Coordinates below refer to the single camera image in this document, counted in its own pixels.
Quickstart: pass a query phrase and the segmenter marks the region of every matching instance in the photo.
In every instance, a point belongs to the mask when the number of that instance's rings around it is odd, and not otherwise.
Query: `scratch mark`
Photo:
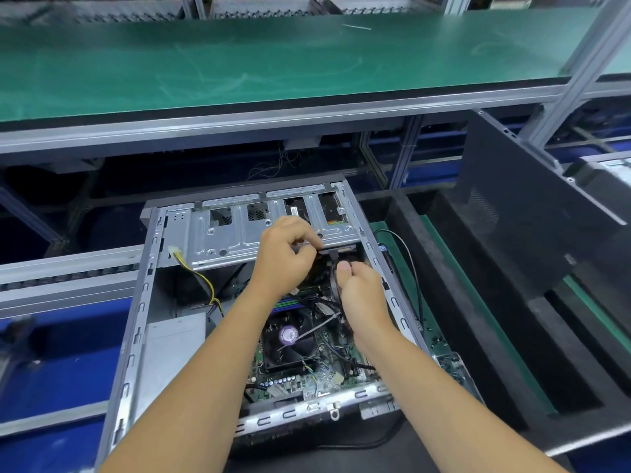
[[[342,23],[342,26],[348,26],[349,28],[359,28],[360,30],[372,30],[372,28],[366,28],[365,26],[355,26],[354,24]]]

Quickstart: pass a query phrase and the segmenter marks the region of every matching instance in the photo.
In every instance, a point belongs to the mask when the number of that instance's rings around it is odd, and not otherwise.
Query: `forearm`
[[[364,347],[442,473],[565,471],[394,327]]]
[[[248,287],[101,471],[223,470],[258,338],[276,301]]]

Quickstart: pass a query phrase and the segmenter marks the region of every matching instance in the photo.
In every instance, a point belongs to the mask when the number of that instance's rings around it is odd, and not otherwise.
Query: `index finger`
[[[295,242],[298,239],[304,239],[316,249],[324,248],[324,244],[317,236],[311,225],[304,219],[296,217],[296,221],[283,226],[283,239],[289,244]]]

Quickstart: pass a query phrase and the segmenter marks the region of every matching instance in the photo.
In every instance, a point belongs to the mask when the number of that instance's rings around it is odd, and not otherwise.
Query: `person's right arm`
[[[340,262],[344,312],[355,343],[392,392],[442,473],[561,473],[392,324],[379,273]]]

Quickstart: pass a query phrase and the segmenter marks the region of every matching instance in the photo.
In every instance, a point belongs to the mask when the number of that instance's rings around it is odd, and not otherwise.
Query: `person's left arm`
[[[291,244],[311,243],[295,253]],[[261,235],[252,278],[181,372],[105,460],[103,473],[220,472],[239,420],[261,331],[276,302],[309,273],[322,248],[311,226],[281,217]]]

